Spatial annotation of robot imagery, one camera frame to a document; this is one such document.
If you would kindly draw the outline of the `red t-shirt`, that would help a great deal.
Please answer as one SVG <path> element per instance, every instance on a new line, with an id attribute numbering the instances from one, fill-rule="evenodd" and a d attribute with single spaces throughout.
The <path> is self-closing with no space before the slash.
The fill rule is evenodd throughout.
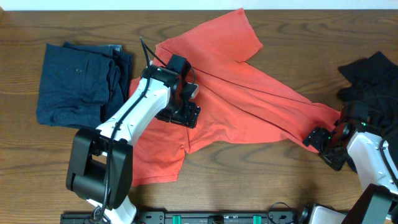
<path id="1" fill-rule="evenodd" d="M 302 144 L 316 126 L 332 128 L 339 112 L 313 103 L 248 63 L 262 48 L 243 9 L 156 45 L 155 64 L 185 57 L 201 111 L 190 129 L 153 119 L 134 146 L 133 185 L 173 182 L 186 154 L 216 141 Z"/>

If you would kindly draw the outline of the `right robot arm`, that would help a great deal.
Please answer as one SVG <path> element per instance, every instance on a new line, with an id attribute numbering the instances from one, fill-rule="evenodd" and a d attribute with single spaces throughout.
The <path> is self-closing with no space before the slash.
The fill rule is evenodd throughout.
<path id="1" fill-rule="evenodd" d="M 397 223 L 397 142 L 395 132 L 372 125 L 370 107 L 362 102 L 344 103 L 335 128 L 317 126 L 303 140 L 333 170 L 345 163 L 356 171 L 363 192 L 346 213 L 314 204 L 305 207 L 299 223 Z"/>

